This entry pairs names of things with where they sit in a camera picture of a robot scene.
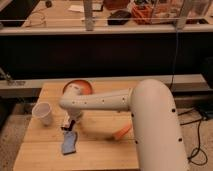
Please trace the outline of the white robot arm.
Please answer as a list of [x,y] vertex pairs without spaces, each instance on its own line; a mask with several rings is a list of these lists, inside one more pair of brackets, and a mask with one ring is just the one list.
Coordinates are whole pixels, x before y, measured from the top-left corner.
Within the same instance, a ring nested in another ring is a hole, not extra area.
[[69,84],[59,106],[76,119],[81,110],[130,111],[141,171],[189,171],[176,104],[161,81],[145,79],[134,88],[83,95]]

